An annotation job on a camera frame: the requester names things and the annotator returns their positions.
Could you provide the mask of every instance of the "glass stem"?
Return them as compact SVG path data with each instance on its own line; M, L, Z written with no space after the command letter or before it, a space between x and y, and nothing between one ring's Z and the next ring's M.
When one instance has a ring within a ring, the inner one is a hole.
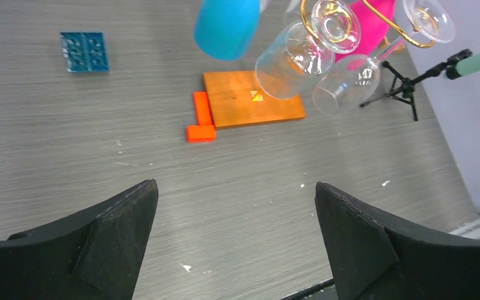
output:
M418 33L418 31L413 31L412 30L411 33L409 33L408 35L413 36L417 33ZM402 36L398 36L394 41L390 42L389 45L387 45L387 47L374 51L372 53L371 57L376 58L378 61L383 61L386 57L389 56L389 54L391 54L404 41L405 41L405 39Z

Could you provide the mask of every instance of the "pink object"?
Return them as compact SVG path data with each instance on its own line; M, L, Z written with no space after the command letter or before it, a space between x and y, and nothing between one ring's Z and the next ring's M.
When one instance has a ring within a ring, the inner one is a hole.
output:
M389 20L393 20L396 0L368 0L368 2ZM389 25L370 11L361 0L354 1L350 7L354 11L361 26L361 41L353 52L336 54L336 61L352 54L370 55L389 31Z

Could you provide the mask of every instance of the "gray wood surface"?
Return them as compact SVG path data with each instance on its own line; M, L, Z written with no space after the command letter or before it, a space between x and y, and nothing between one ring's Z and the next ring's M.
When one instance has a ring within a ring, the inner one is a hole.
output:
M272 300L331 277L318 181L443 231L476 218L422 92L419 122L392 101L328 118L306 92L303 121L185 142L201 73L252 69L286 2L245 59L219 62L192 40L198 0L0 0L0 239L156 178L134 298ZM112 71L68 74L59 31L102 31Z

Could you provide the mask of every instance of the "blue cup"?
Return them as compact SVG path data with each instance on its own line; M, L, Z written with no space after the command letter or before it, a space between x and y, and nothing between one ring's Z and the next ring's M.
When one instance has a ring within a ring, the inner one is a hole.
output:
M259 20L259 0L203 0L194 40L212 58L233 61L249 49Z

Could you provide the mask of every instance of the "white wall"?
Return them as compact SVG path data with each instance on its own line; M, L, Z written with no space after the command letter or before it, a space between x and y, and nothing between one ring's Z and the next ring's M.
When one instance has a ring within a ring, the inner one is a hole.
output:
M441 3L455 22L457 35L453 42L436 44L431 49L408 46L419 73L466 48L474 54L480 53L480 1L441 0ZM398 1L395 19L399 24L408 24L403 22L407 17L401 4ZM427 79L423 86L480 212L480 72L454 81L442 77Z

